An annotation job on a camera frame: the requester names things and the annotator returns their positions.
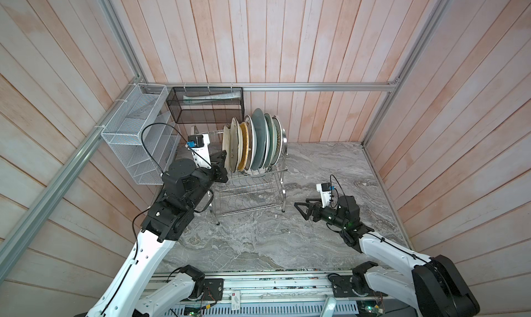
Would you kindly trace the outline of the cream floral plate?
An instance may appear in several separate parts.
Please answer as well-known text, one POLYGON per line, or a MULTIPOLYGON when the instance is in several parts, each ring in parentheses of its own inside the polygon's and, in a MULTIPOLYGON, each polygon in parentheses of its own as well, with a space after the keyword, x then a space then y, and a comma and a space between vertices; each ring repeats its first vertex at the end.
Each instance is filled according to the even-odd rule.
POLYGON ((235 117, 232 118, 230 126, 230 170, 237 171, 238 166, 238 145, 239 145, 239 122, 235 117))

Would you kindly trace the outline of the large teal plate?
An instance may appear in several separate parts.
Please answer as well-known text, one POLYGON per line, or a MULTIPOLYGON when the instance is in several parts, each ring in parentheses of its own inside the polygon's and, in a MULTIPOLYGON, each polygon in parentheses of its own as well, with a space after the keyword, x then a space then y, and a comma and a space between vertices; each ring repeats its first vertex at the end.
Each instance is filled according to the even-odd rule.
POLYGON ((253 164, 251 166, 252 170, 260 169, 264 164, 264 159, 266 156, 266 147, 267 147, 267 123, 262 109, 257 108, 252 115, 252 121, 254 124, 254 130, 256 133, 256 148, 254 154, 253 164))

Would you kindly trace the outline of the black round plate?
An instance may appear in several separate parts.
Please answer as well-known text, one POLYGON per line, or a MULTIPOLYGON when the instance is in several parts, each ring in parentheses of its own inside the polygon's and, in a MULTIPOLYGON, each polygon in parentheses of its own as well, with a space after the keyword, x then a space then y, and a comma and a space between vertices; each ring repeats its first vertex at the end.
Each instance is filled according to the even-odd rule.
POLYGON ((228 126, 225 126, 223 128, 223 142, 222 142, 222 150, 225 151, 226 157, 225 157, 225 169, 228 173, 231 172, 231 165, 230 165, 230 128, 228 126))

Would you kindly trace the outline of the orange sunburst plate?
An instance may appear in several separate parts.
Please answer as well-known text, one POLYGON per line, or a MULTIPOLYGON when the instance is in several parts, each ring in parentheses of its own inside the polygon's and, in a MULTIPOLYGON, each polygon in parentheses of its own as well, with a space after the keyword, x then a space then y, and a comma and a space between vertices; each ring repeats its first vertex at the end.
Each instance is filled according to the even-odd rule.
POLYGON ((282 128, 282 124, 276 116, 273 116, 272 120, 277 129, 277 148, 273 162, 273 164, 276 164, 279 161, 280 156, 283 152, 283 146, 285 142, 285 130, 282 128))
POLYGON ((248 127, 248 158, 246 162, 246 170, 251 170, 254 158, 256 155, 256 147, 257 147, 257 135, 254 128, 254 123, 252 120, 252 117, 250 115, 245 116, 245 123, 248 127))

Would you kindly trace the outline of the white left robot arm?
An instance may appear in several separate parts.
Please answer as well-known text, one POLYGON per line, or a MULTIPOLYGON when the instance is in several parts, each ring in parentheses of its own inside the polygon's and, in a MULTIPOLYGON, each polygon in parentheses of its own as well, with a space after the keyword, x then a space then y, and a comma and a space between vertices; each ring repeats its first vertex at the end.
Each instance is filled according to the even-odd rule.
POLYGON ((198 166, 178 159, 163 173, 163 190, 144 213, 136 242, 101 299, 87 316, 160 316, 182 300, 203 300, 205 274, 191 265, 179 267, 165 285, 143 298, 142 293, 159 264, 199 213, 205 196, 213 196, 214 183, 226 183, 227 153, 212 154, 198 166))

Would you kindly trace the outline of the stainless steel dish rack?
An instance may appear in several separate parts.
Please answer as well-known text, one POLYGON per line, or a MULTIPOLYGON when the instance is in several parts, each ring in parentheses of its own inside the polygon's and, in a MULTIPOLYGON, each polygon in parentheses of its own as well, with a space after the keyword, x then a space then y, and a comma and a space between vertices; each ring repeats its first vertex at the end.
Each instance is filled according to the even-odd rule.
POLYGON ((228 182, 213 185, 209 210, 217 226, 225 216, 275 208, 286 211, 287 151, 286 133, 283 132, 277 163, 259 170, 229 173, 228 182))

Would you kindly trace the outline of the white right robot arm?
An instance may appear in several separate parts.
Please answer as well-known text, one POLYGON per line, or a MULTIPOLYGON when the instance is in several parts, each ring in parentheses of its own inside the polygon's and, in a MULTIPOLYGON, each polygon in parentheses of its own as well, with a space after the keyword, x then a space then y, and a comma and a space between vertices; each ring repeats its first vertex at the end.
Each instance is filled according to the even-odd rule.
POLYGON ((305 220, 337 227, 347 246, 372 258, 353 268, 350 278, 329 274, 337 294, 365 297, 384 293, 422 316, 475 316, 481 311, 449 258, 421 254, 383 237, 361 221, 353 196, 339 197, 335 208, 324 206, 319 199, 296 202, 294 207, 305 220))

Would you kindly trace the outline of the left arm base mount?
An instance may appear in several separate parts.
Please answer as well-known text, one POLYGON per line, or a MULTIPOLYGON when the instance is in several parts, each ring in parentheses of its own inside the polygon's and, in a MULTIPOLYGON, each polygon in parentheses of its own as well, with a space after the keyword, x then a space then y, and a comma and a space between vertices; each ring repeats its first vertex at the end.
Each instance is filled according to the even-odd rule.
POLYGON ((203 278, 195 283, 188 300, 220 301, 223 297, 224 279, 203 278))

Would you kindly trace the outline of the yellow woven coaster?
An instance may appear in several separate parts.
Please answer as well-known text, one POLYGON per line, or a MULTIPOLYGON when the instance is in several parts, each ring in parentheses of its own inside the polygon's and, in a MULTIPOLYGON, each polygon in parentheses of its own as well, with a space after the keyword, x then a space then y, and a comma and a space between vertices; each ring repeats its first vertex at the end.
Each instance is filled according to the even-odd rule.
POLYGON ((240 158, 237 170, 244 171, 246 168, 246 164, 248 160, 248 153, 249 153, 249 142, 250 142, 249 128, 246 122, 241 123, 239 127, 242 133, 241 140, 240 140, 240 146, 242 149, 242 153, 241 153, 241 158, 240 158))

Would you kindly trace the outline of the white green clover plate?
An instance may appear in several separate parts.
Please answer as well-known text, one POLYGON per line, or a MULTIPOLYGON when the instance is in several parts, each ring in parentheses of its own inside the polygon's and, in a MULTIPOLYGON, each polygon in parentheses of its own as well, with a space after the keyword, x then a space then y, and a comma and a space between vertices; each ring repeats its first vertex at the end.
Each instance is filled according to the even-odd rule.
POLYGON ((267 168, 272 163, 272 158, 277 146, 277 130, 269 113, 265 113, 265 120, 268 125, 268 154, 265 158, 264 167, 267 168))

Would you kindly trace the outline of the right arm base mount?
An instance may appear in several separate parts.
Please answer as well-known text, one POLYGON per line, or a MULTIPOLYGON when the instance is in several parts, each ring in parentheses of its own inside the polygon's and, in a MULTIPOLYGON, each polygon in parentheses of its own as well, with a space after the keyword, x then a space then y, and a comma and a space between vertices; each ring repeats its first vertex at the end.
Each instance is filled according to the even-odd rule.
POLYGON ((332 273, 327 275, 335 298, 366 297, 371 293, 366 281, 357 275, 342 276, 332 273))

